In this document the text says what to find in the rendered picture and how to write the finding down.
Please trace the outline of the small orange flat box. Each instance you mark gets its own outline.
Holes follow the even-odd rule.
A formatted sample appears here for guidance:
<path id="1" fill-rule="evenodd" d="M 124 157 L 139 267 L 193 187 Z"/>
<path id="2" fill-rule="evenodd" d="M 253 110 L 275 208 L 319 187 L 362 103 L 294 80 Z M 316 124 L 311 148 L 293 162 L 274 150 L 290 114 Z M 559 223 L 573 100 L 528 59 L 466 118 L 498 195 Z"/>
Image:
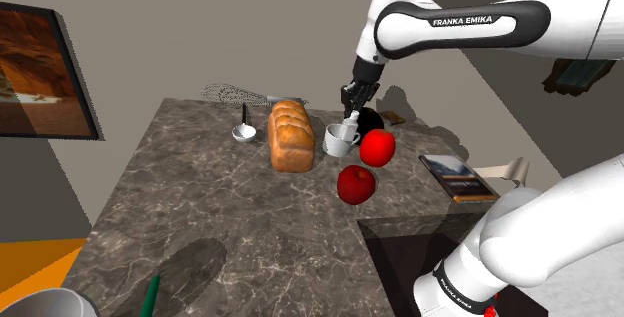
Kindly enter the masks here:
<path id="1" fill-rule="evenodd" d="M 383 122 L 389 126 L 403 124 L 406 122 L 406 120 L 403 117 L 399 116 L 394 111 L 379 112 L 379 115 L 382 118 Z"/>

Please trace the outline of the brown bread loaf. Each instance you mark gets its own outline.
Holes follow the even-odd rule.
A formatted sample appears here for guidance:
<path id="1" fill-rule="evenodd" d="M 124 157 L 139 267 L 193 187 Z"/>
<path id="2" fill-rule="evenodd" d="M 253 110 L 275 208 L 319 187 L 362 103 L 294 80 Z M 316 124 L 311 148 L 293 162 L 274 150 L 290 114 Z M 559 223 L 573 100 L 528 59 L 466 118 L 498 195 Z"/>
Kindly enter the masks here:
<path id="1" fill-rule="evenodd" d="M 316 137 L 300 102 L 275 103 L 268 118 L 268 141 L 272 167 L 278 172 L 305 173 L 312 169 Z"/>

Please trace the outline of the book with landscape cover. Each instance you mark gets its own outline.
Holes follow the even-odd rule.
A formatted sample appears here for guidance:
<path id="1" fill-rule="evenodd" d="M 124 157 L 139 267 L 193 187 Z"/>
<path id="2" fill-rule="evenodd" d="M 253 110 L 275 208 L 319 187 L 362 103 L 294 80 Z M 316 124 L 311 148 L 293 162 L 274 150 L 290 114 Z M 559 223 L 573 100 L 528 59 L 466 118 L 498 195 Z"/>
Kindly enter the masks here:
<path id="1" fill-rule="evenodd" d="M 419 159 L 455 202 L 494 202 L 499 198 L 472 168 L 455 155 L 420 155 Z"/>

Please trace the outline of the orange canyon wall picture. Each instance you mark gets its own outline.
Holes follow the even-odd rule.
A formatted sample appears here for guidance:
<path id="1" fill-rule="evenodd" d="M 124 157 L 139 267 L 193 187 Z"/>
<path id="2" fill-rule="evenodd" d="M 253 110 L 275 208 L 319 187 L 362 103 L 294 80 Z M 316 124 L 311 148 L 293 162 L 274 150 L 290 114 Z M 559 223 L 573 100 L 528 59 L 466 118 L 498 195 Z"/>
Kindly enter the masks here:
<path id="1" fill-rule="evenodd" d="M 0 2 L 0 137 L 100 138 L 52 9 Z"/>

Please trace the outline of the dark robot stand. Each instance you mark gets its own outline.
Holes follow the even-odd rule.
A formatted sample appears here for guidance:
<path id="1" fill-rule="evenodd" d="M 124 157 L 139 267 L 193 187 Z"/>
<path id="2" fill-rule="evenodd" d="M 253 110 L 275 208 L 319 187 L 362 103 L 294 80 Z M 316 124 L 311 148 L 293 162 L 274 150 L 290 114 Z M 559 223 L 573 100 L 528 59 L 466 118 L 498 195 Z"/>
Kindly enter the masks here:
<path id="1" fill-rule="evenodd" d="M 357 221 L 396 317 L 421 317 L 413 297 L 415 280 L 447 257 L 482 216 L 477 212 Z"/>

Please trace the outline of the white mug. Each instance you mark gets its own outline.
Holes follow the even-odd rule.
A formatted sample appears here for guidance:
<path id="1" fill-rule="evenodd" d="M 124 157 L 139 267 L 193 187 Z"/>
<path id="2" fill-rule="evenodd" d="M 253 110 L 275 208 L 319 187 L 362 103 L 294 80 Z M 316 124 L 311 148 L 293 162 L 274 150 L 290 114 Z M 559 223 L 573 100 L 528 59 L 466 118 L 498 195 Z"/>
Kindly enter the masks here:
<path id="1" fill-rule="evenodd" d="M 323 150 L 332 157 L 344 157 L 360 137 L 356 125 L 330 124 L 326 127 Z"/>

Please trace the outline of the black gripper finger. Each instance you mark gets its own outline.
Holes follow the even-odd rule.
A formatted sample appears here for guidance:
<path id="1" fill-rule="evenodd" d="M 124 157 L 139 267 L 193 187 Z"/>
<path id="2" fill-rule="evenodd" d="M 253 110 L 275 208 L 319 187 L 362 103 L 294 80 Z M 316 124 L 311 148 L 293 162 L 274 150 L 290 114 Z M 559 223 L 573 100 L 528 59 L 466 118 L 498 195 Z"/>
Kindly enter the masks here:
<path id="1" fill-rule="evenodd" d="M 379 87 L 380 87 L 380 84 L 377 82 L 375 83 L 362 82 L 361 83 L 360 93 L 359 93 L 359 108 L 360 109 L 362 109 L 364 105 L 374 97 Z"/>
<path id="2" fill-rule="evenodd" d="M 340 89 L 340 99 L 344 107 L 344 117 L 349 118 L 353 111 L 358 112 L 361 107 L 358 105 L 358 83 L 351 82 L 343 85 Z"/>

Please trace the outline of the green stick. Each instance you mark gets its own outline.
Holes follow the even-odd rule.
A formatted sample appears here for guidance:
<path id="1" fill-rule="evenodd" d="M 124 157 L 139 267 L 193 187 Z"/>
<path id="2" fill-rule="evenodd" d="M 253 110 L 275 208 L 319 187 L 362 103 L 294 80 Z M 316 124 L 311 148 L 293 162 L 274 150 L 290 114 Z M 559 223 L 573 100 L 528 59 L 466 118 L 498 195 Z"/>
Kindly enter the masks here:
<path id="1" fill-rule="evenodd" d="M 160 285 L 162 272 L 159 272 L 153 276 L 150 280 L 148 290 L 143 301 L 143 305 L 139 314 L 139 317 L 152 317 L 155 307 L 156 297 Z"/>

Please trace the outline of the grey bowl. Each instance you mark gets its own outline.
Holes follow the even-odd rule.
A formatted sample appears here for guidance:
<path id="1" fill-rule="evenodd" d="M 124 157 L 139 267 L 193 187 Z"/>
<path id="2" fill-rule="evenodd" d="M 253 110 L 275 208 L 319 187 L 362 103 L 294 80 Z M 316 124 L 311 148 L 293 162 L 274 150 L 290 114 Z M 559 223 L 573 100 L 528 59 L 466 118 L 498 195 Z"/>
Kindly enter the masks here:
<path id="1" fill-rule="evenodd" d="M 0 311 L 0 317 L 99 317 L 99 312 L 79 293 L 52 288 L 17 300 Z"/>

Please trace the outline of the small white bottle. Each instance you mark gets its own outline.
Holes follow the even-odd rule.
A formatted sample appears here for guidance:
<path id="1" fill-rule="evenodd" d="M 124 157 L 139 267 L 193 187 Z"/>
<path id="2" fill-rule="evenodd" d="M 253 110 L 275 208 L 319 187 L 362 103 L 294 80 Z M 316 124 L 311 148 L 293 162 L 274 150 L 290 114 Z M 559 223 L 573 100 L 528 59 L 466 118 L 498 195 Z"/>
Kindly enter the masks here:
<path id="1" fill-rule="evenodd" d="M 345 141 L 352 141 L 355 138 L 358 129 L 358 117 L 359 112 L 353 110 L 351 112 L 351 115 L 342 121 L 341 129 L 338 133 L 338 137 L 340 139 Z"/>

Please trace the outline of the red apple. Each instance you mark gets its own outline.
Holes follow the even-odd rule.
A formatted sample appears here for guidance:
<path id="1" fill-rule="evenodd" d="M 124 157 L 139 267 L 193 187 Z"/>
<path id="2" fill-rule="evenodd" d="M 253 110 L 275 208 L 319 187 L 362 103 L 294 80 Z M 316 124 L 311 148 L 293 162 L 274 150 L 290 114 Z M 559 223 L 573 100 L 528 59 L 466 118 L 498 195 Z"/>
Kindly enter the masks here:
<path id="1" fill-rule="evenodd" d="M 349 205 L 359 205 L 367 201 L 375 189 L 376 179 L 374 175 L 361 166 L 349 165 L 338 176 L 338 197 Z"/>
<path id="2" fill-rule="evenodd" d="M 394 156 L 396 140 L 394 135 L 385 129 L 369 131 L 360 144 L 360 159 L 372 167 L 385 166 Z"/>

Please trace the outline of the black round object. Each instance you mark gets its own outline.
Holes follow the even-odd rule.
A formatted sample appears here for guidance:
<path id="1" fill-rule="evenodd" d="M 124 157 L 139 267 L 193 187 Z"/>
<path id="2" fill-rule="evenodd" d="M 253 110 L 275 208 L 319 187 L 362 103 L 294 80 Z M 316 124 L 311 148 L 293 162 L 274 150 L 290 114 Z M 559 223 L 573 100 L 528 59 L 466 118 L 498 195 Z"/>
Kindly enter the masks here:
<path id="1" fill-rule="evenodd" d="M 382 117 L 374 109 L 369 107 L 361 108 L 357 122 L 357 132 L 360 134 L 360 140 L 357 142 L 357 145 L 361 144 L 366 134 L 370 131 L 385 128 Z"/>

